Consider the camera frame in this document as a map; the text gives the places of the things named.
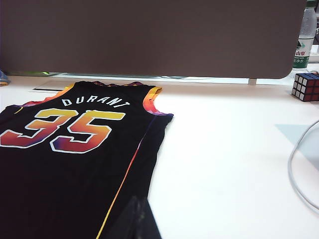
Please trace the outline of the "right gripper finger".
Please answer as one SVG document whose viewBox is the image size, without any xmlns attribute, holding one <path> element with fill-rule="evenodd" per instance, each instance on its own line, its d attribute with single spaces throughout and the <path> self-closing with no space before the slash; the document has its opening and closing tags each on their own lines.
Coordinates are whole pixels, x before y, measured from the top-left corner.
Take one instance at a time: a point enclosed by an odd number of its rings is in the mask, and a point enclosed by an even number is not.
<svg viewBox="0 0 319 239">
<path fill-rule="evenodd" d="M 161 235 L 146 198 L 133 196 L 119 221 L 117 222 L 117 239 L 160 239 Z"/>
</svg>

